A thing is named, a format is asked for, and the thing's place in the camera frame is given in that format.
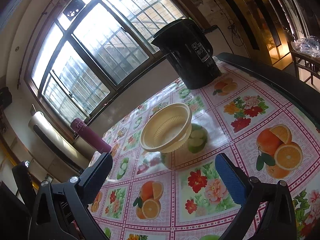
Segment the white standing air conditioner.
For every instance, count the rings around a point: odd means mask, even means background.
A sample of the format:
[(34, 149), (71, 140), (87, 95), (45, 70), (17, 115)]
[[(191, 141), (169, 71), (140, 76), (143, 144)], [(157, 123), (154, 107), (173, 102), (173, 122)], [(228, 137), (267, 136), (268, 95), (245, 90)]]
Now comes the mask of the white standing air conditioner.
[(82, 174), (89, 163), (88, 160), (50, 124), (41, 111), (31, 117), (28, 126), (52, 152), (73, 170)]

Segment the maroon thermos bottle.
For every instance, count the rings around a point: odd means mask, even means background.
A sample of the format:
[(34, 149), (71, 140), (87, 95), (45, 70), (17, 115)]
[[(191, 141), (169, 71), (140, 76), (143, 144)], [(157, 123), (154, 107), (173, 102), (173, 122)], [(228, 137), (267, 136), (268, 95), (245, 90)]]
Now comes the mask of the maroon thermos bottle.
[(97, 135), (97, 133), (95, 133), (91, 128), (89, 128), (80, 118), (75, 118), (71, 122), (71, 128), (99, 153), (111, 152), (112, 147), (99, 137), (99, 135)]

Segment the floral fruit plastic tablecloth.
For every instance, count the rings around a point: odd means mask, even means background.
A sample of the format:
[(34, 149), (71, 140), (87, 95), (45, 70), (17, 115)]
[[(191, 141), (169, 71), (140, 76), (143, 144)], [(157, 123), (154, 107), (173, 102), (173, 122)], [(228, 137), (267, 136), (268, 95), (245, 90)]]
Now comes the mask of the floral fruit plastic tablecloth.
[[(177, 79), (104, 129), (113, 169), (88, 208), (110, 239), (217, 239), (240, 206), (215, 167), (224, 153), (248, 176), (287, 182), (298, 239), (319, 239), (319, 126), (263, 81), (218, 63), (222, 76), (197, 90)], [(145, 152), (146, 123), (185, 103), (186, 144)]]

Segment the small beige ribbed bowl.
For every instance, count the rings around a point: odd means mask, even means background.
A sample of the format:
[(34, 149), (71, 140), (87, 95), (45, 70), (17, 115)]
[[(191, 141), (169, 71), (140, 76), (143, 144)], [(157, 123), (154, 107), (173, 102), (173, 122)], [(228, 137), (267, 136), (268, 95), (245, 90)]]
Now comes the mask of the small beige ribbed bowl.
[(180, 148), (191, 134), (192, 112), (185, 103), (159, 110), (144, 126), (140, 145), (146, 152), (169, 153)]

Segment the dark wooden side table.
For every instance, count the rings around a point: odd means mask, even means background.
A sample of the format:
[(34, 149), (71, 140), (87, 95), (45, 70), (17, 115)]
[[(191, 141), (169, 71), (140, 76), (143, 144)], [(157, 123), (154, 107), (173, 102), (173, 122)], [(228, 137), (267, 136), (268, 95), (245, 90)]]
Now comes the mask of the dark wooden side table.
[[(292, 57), (295, 78), (316, 89), (315, 79), (319, 80), (319, 58), (311, 57), (307, 54), (295, 51), (293, 49), (292, 42), (288, 42), (288, 48)], [(304, 80), (300, 78), (300, 69), (308, 72), (309, 74)]]

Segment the barred window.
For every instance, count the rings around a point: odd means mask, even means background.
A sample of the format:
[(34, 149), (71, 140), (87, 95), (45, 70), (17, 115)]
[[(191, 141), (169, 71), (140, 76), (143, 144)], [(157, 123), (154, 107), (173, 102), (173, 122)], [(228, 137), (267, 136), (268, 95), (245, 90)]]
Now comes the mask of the barred window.
[(61, 0), (34, 42), (26, 82), (55, 126), (91, 122), (161, 58), (157, 31), (188, 18), (179, 0)]

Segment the white plastic bag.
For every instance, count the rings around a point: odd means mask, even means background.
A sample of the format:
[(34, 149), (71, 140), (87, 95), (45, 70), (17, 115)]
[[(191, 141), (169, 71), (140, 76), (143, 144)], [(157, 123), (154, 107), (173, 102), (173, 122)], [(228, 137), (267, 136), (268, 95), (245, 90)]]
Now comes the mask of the white plastic bag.
[(294, 51), (308, 55), (310, 57), (319, 58), (320, 43), (319, 38), (315, 36), (307, 36), (291, 42)]

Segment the black electric kettle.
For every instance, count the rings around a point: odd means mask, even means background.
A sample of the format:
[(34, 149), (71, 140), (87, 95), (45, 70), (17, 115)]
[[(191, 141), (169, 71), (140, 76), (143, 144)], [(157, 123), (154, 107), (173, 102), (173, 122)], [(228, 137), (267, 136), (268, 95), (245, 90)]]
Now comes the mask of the black electric kettle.
[(213, 48), (191, 19), (175, 20), (153, 35), (157, 46), (188, 89), (202, 88), (221, 75)]

